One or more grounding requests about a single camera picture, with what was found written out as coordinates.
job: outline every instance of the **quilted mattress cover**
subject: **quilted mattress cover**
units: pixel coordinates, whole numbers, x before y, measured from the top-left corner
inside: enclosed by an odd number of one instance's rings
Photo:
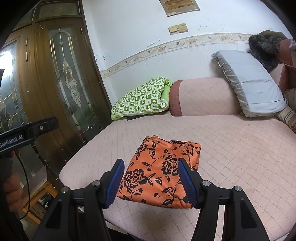
[[[198,168],[216,186],[240,185],[258,212],[271,241],[296,222],[296,135],[275,118],[240,115],[172,117],[170,112],[112,122],[79,150],[60,173],[71,189],[87,186],[109,171],[117,158],[127,168],[146,136],[198,142]],[[107,221],[147,241],[191,240],[199,210],[166,209],[116,197]],[[215,240],[221,240],[223,207]]]

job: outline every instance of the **blue gripper pad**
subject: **blue gripper pad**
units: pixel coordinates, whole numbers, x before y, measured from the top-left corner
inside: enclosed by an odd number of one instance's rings
[[[119,161],[119,164],[106,190],[106,202],[105,202],[106,208],[108,208],[114,202],[119,184],[124,174],[123,160],[117,160],[117,161]]]
[[[193,182],[190,179],[190,176],[188,175],[187,170],[184,166],[184,163],[179,159],[179,161],[178,161],[179,177],[180,177],[181,182],[183,184],[183,187],[184,187],[184,190],[187,195],[187,199],[188,199],[189,203],[192,204],[193,207],[196,207],[196,205],[197,205],[196,191],[195,191],[195,187],[193,185]]]

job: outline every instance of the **pillow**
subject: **pillow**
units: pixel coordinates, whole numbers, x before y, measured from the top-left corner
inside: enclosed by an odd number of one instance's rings
[[[274,79],[275,83],[278,85],[281,92],[284,93],[289,85],[288,67],[284,64],[279,64],[269,74]]]
[[[293,111],[296,111],[296,88],[286,90],[285,94],[284,94],[284,97],[288,101],[288,106]]]
[[[111,109],[112,120],[130,115],[146,115],[162,112],[169,107],[172,82],[165,78],[153,78],[132,89]]]
[[[170,89],[172,116],[237,115],[241,107],[226,78],[178,80]]]
[[[292,131],[296,133],[296,112],[287,106],[282,111],[275,114],[275,117],[284,122]]]
[[[289,48],[291,39],[280,41],[280,52],[276,54],[279,62],[296,67],[296,54],[295,51]]]
[[[220,50],[212,54],[233,87],[246,117],[274,116],[286,106],[281,90],[250,53]]]

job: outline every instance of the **white wall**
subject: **white wall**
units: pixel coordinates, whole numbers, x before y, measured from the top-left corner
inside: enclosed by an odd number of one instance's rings
[[[106,70],[149,47],[209,33],[257,34],[281,31],[279,18],[260,0],[197,0],[200,11],[167,17],[159,0],[82,0],[97,65]],[[186,23],[187,33],[168,27]]]
[[[249,49],[246,34],[209,34],[188,37],[152,47],[101,71],[104,83],[110,83],[112,104],[127,92],[154,77],[171,81],[223,76],[211,57],[218,50]]]

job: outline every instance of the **wooden door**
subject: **wooden door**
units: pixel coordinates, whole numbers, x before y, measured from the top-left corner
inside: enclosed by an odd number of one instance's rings
[[[35,64],[50,112],[59,119],[63,143],[76,153],[111,123],[81,18],[35,25]]]
[[[12,33],[0,50],[0,69],[5,69],[0,88],[0,132],[9,131],[29,122],[24,100],[24,85],[28,79],[29,27]],[[30,180],[48,161],[38,141],[19,149],[19,155]],[[23,168],[14,158],[13,171],[26,184]]]

